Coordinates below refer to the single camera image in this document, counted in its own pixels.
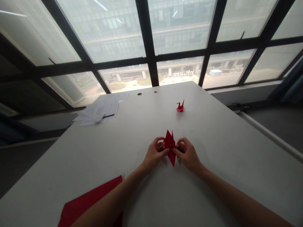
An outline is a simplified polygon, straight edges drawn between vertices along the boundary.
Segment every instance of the forearm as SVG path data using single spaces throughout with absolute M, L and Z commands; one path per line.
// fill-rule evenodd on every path
M 90 207 L 72 227 L 112 226 L 146 173 L 139 166 L 121 184 Z
M 198 176 L 217 195 L 243 226 L 292 226 L 254 199 L 228 184 L 206 168 Z

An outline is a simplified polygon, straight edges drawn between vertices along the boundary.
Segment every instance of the glass pane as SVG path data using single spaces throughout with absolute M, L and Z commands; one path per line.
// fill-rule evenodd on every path
M 303 56 L 300 57 L 300 59 L 288 70 L 287 73 L 285 73 L 285 75 L 283 76 L 283 78 L 287 77 L 288 74 L 297 66 L 297 64 L 303 59 Z
M 156 55 L 204 49 L 216 0 L 148 0 Z
M 254 49 L 211 55 L 202 88 L 237 84 L 254 54 Z
M 87 106 L 106 94 L 92 72 L 46 77 L 43 80 L 73 107 Z
M 194 81 L 199 84 L 203 56 L 157 62 L 159 84 Z
M 57 0 L 95 63 L 146 57 L 135 0 Z
M 81 60 L 40 0 L 3 0 L 0 9 L 0 32 L 34 65 Z
M 152 87 L 148 65 L 99 70 L 112 93 Z
M 19 113 L 17 111 L 12 110 L 11 108 L 7 107 L 6 105 L 0 103 L 0 113 L 8 116 L 8 117 L 12 117 L 12 116 L 16 116 Z
M 272 39 L 289 38 L 303 35 L 303 1 L 296 0 Z
M 217 42 L 258 37 L 277 0 L 228 0 Z
M 2 55 L 0 55 L 0 76 L 6 76 L 11 74 L 17 74 L 20 71 L 13 66 L 8 60 L 6 60 Z
M 0 84 L 0 97 L 29 115 L 65 109 L 30 80 Z
M 278 78 L 302 48 L 303 43 L 267 47 L 245 82 Z

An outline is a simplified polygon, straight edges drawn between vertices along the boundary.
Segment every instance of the hand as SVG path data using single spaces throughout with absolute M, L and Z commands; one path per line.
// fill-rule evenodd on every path
M 159 142 L 159 140 L 164 139 L 164 137 L 157 137 L 149 145 L 145 159 L 140 165 L 146 174 L 149 174 L 160 160 L 170 152 L 169 148 L 165 149 L 163 142 Z
M 198 175 L 205 169 L 197 156 L 194 146 L 186 137 L 179 139 L 176 147 L 182 152 L 175 148 L 172 149 L 172 152 L 181 159 L 182 163 L 190 172 Z

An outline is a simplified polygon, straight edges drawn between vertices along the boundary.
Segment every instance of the left hand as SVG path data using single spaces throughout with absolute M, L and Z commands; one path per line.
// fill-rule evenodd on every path
M 141 164 L 141 167 L 147 174 L 149 174 L 158 165 L 160 160 L 170 152 L 169 148 L 165 149 L 163 142 L 159 142 L 159 140 L 164 139 L 164 137 L 157 137 L 148 147 L 145 159 Z

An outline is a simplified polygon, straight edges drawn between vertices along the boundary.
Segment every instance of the curtain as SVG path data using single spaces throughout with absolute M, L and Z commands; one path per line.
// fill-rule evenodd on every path
M 0 113 L 0 146 L 27 139 L 37 130 Z
M 303 58 L 268 98 L 290 103 L 303 100 Z

